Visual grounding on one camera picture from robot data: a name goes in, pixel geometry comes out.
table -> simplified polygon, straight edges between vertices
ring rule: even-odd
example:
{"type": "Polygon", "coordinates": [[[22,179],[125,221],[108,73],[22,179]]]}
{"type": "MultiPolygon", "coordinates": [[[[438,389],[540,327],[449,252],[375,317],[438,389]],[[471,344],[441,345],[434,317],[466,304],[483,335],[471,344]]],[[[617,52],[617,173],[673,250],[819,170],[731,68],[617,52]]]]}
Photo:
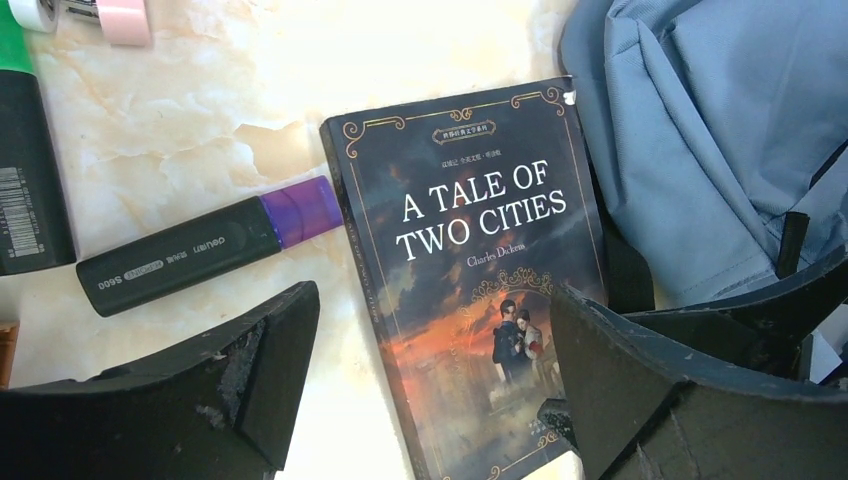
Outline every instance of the table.
{"type": "MultiPolygon", "coordinates": [[[[80,259],[329,175],[318,127],[330,115],[559,75],[573,4],[147,0],[148,49],[112,47],[69,17],[30,34],[80,259]]],[[[21,321],[11,386],[87,379],[305,279],[322,313],[277,478],[411,478],[342,229],[106,319],[72,266],[3,278],[0,318],[21,321]]],[[[579,476],[566,454],[529,478],[579,476]]]]}

book title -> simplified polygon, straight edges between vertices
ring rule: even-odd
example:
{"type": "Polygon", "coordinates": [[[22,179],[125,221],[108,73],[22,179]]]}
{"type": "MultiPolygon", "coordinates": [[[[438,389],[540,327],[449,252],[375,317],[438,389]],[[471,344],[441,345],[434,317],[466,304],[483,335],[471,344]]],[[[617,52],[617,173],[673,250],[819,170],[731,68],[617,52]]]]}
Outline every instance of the book title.
{"type": "MultiPolygon", "coordinates": [[[[491,171],[482,177],[454,182],[452,188],[447,184],[436,185],[428,189],[428,198],[433,208],[438,206],[438,212],[443,213],[502,197],[513,188],[521,191],[535,189],[545,184],[547,165],[547,160],[538,160],[518,165],[506,179],[500,171],[491,171]]],[[[495,235],[525,223],[563,213],[565,207],[562,190],[551,190],[486,209],[473,223],[475,230],[485,235],[495,235]]],[[[407,193],[404,199],[403,222],[422,218],[425,218],[425,215],[418,202],[407,193]]],[[[447,224],[439,223],[398,235],[395,244],[403,245],[407,253],[406,261],[412,261],[417,255],[422,255],[422,252],[429,255],[443,250],[445,240],[454,245],[463,245],[471,238],[471,232],[469,222],[457,216],[447,224]]]]}

white roll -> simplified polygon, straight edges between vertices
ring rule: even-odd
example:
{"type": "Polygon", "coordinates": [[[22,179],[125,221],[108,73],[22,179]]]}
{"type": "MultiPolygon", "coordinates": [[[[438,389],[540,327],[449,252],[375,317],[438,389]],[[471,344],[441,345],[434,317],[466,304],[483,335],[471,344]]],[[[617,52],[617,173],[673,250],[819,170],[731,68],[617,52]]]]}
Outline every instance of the white roll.
{"type": "Polygon", "coordinates": [[[18,25],[36,32],[52,33],[59,19],[58,0],[9,0],[18,25]]]}

illustrated couple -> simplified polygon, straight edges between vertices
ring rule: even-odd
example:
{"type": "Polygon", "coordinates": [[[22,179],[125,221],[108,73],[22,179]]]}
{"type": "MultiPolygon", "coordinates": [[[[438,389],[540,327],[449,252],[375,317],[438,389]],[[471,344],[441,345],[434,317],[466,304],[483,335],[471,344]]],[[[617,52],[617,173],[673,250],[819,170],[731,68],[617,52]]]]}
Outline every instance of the illustrated couple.
{"type": "Polygon", "coordinates": [[[533,360],[542,354],[542,332],[530,324],[530,312],[520,310],[512,300],[501,302],[501,324],[495,336],[492,361],[500,364],[507,383],[529,370],[533,360]]]}

purple cap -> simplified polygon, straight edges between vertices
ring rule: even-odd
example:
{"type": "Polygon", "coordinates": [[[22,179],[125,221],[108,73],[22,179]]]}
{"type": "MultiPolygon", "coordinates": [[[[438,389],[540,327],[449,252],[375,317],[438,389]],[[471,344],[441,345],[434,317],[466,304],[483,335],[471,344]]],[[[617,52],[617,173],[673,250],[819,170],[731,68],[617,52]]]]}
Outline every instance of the purple cap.
{"type": "Polygon", "coordinates": [[[342,224],[333,187],[323,175],[266,193],[259,199],[284,249],[342,224]]]}

